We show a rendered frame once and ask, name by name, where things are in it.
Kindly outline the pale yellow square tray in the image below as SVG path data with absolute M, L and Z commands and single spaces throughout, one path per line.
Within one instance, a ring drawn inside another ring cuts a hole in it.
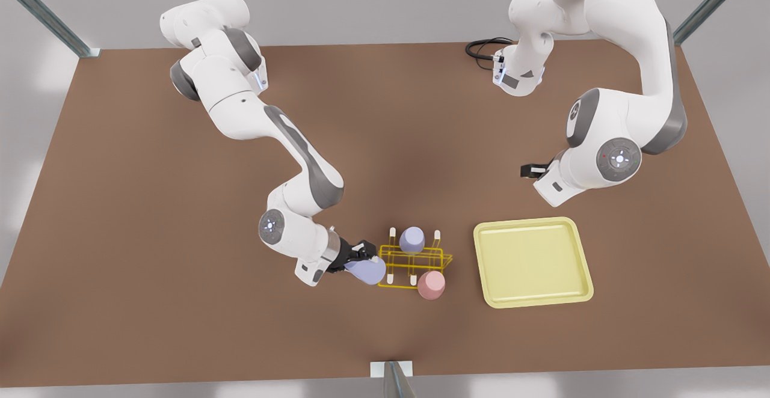
M 579 231 L 568 217 L 483 222 L 473 239 L 489 307 L 542 307 L 594 296 Z

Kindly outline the pale blue cup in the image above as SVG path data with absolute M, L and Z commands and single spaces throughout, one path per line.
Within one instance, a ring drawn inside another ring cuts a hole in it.
M 352 273 L 361 282 L 377 285 L 387 274 L 387 264 L 380 256 L 344 264 L 347 272 Z

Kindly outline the lavender cup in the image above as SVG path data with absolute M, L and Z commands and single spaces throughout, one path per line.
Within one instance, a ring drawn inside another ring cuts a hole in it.
M 399 248 L 401 252 L 415 255 L 423 252 L 425 247 L 425 234 L 419 227 L 409 227 L 401 233 Z

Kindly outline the pink cup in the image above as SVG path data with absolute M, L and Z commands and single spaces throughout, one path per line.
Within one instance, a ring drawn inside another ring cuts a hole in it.
M 417 291 L 426 300 L 433 301 L 443 295 L 446 287 L 445 276 L 442 272 L 431 270 L 423 273 L 417 281 Z

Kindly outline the silver frame post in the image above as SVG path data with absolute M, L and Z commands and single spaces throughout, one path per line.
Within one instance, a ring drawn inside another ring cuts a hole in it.
M 726 0 L 701 1 L 672 34 L 674 45 L 681 46 L 688 37 L 692 36 L 716 12 L 724 1 Z
M 369 363 L 369 376 L 383 379 L 383 398 L 416 398 L 409 378 L 412 361 L 374 361 Z
M 38 20 L 46 29 L 53 33 L 60 42 L 80 58 L 98 58 L 100 48 L 89 47 L 80 39 L 57 14 L 41 0 L 16 0 L 22 7 Z

